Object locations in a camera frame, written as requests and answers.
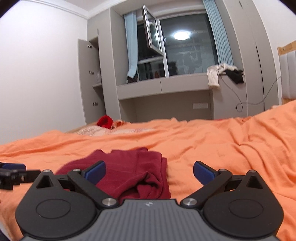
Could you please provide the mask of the dark red long-sleeve sweater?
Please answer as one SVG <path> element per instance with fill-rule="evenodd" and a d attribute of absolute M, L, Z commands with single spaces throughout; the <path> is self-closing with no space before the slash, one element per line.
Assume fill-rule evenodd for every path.
<path fill-rule="evenodd" d="M 106 175 L 97 188 L 116 198 L 125 199 L 170 199 L 167 181 L 168 161 L 159 152 L 147 148 L 105 153 L 96 150 L 89 156 L 71 161 L 56 174 L 67 174 L 73 169 L 84 170 L 98 161 L 106 164 Z"/>

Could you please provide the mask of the pink patterned pillow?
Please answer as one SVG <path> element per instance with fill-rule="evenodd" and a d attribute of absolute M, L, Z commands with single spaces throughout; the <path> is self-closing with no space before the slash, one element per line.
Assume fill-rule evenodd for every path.
<path fill-rule="evenodd" d="M 100 126 L 86 126 L 75 133 L 82 136 L 99 137 L 112 133 L 112 130 Z"/>

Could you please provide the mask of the bright red garment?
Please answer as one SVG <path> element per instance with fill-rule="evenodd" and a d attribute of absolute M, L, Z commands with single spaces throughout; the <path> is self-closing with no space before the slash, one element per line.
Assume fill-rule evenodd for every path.
<path fill-rule="evenodd" d="M 113 119 L 108 115 L 104 115 L 97 121 L 96 125 L 110 130 L 113 125 Z"/>

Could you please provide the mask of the open grey wardrobe door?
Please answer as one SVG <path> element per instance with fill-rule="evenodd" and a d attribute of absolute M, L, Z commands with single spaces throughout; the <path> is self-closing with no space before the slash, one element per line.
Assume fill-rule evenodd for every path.
<path fill-rule="evenodd" d="M 97 45 L 78 40 L 78 67 L 85 122 L 90 124 L 106 114 Z"/>

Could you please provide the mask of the orange bed blanket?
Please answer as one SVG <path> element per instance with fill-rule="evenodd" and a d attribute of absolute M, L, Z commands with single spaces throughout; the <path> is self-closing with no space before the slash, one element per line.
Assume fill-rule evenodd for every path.
<path fill-rule="evenodd" d="M 1 145 L 1 161 L 56 173 L 96 150 L 147 148 L 168 161 L 171 198 L 182 200 L 201 187 L 193 164 L 244 175 L 259 172 L 284 210 L 280 240 L 295 240 L 295 102 L 247 118 L 127 123 L 99 137 L 51 131 Z"/>

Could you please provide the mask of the grey window bench drawers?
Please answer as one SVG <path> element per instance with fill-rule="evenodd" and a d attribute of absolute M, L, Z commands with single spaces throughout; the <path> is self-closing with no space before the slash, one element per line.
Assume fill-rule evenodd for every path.
<path fill-rule="evenodd" d="M 206 73 L 176 75 L 117 86 L 119 100 L 158 94 L 208 90 Z"/>

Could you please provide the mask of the black garment on sill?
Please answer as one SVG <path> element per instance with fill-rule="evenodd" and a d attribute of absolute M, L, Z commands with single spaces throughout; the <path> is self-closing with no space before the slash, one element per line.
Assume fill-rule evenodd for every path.
<path fill-rule="evenodd" d="M 243 70 L 225 70 L 225 74 L 232 80 L 236 85 L 244 83 Z"/>

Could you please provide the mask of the right light blue curtain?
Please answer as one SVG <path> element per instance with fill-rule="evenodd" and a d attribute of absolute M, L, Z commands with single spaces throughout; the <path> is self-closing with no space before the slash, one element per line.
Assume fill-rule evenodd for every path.
<path fill-rule="evenodd" d="M 203 0 L 203 4 L 212 28 L 218 63 L 233 65 L 233 57 L 229 40 L 218 7 L 213 0 Z"/>

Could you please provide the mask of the light blue curtain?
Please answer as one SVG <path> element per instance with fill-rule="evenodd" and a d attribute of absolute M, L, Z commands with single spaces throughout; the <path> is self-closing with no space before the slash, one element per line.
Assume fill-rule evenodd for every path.
<path fill-rule="evenodd" d="M 213 0 L 203 0 L 203 4 L 212 28 L 218 63 L 233 65 L 233 57 L 229 40 L 218 7 Z"/>
<path fill-rule="evenodd" d="M 131 11 L 125 14 L 124 19 L 129 66 L 127 77 L 134 78 L 137 73 L 138 63 L 137 12 Z"/>

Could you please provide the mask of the grey tall wardrobe right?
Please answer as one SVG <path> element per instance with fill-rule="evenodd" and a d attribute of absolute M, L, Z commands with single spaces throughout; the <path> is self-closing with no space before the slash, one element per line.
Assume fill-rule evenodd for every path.
<path fill-rule="evenodd" d="M 269 39 L 253 1 L 216 1 L 229 40 L 234 65 L 244 83 L 219 78 L 211 93 L 212 119 L 256 115 L 278 104 L 276 69 Z"/>

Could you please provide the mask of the open window sash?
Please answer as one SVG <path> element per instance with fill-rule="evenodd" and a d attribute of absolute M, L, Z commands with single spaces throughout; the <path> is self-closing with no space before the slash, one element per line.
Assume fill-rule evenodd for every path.
<path fill-rule="evenodd" d="M 163 48 L 161 41 L 161 31 L 158 24 L 158 19 L 154 14 L 148 9 L 146 5 L 142 6 L 142 16 L 144 20 L 144 30 L 147 39 L 147 47 L 163 56 Z"/>

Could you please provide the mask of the left light blue curtain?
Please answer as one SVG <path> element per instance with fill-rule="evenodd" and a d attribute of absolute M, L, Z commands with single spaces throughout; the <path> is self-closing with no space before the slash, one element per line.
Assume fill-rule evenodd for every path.
<path fill-rule="evenodd" d="M 137 73 L 138 63 L 137 12 L 131 11 L 125 14 L 124 19 L 129 66 L 127 77 L 134 78 Z"/>

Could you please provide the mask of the white wall socket plate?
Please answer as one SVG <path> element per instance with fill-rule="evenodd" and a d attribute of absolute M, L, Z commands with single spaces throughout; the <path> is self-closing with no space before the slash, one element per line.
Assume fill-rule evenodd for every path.
<path fill-rule="evenodd" d="M 193 109 L 207 109 L 208 103 L 193 103 Z"/>

